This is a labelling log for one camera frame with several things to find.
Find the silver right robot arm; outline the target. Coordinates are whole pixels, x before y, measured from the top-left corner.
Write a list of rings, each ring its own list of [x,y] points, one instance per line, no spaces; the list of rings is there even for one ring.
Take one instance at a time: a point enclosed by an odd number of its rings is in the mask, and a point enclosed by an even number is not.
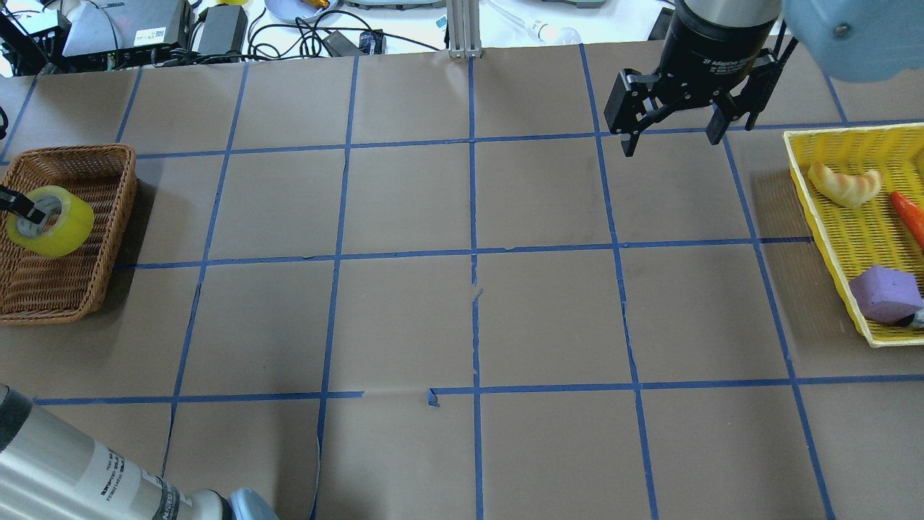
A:
[[[712,108],[718,144],[735,121],[754,128],[799,46],[831,78],[881,82],[921,68],[922,20],[920,1],[676,1],[656,69],[614,80],[607,129],[631,157],[650,126]]]

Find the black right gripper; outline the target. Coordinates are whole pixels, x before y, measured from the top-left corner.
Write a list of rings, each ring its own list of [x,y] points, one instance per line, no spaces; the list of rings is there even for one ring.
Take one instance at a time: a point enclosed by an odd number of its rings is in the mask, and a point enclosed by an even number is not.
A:
[[[782,22],[779,7],[677,7],[650,74],[622,69],[603,114],[620,138],[625,157],[634,157],[646,129],[674,113],[712,108],[707,141],[719,145],[730,125],[745,118],[753,129],[768,105],[783,67],[798,45],[765,43]]]

